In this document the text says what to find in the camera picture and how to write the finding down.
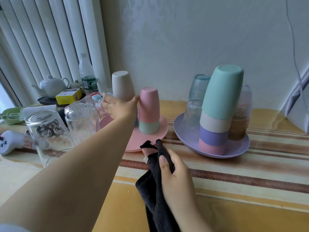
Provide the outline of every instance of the black cloth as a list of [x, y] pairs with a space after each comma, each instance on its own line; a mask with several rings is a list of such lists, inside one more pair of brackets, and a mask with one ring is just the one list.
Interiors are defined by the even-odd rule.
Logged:
[[165, 156], [172, 173], [175, 171], [175, 166], [162, 141], [158, 139], [156, 144], [158, 148], [151, 145], [150, 141], [146, 141], [141, 145], [142, 150], [151, 148], [153, 152], [156, 150], [157, 152], [148, 155], [147, 164], [150, 170], [137, 180], [135, 186], [146, 205], [150, 232], [180, 232], [179, 226], [163, 196], [159, 156]]

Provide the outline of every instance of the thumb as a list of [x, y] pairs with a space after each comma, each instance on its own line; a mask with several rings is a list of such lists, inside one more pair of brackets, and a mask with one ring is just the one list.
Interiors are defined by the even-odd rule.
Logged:
[[135, 105], [137, 105], [139, 101], [139, 95], [135, 95], [134, 98], [132, 98], [131, 102], [133, 102]]
[[168, 164], [168, 161], [166, 160], [164, 155], [161, 155], [159, 157], [159, 164], [160, 164], [160, 169], [161, 169], [162, 181], [165, 181], [166, 179], [168, 179], [172, 176], [172, 173], [170, 171], [170, 166]]

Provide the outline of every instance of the person's right arm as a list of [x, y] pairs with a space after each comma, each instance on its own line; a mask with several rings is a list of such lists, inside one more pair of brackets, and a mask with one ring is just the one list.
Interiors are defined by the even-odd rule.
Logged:
[[180, 230], [211, 232], [199, 210], [190, 169], [175, 152], [168, 150], [168, 153], [175, 165], [175, 171], [171, 173], [168, 161], [161, 155], [159, 163], [163, 195]]

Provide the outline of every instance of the fingernail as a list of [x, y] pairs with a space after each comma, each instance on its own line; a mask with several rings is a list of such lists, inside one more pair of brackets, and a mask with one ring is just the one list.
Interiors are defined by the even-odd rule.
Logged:
[[159, 156], [159, 163], [165, 163], [166, 158], [164, 157], [164, 155], [160, 155]]

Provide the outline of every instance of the person's left hand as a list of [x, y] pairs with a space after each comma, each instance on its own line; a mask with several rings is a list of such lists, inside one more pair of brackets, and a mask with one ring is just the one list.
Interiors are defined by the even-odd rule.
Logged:
[[122, 116], [132, 116], [135, 119], [137, 116], [138, 101], [139, 95], [136, 95], [131, 101], [125, 102], [103, 93], [101, 106], [114, 120]]

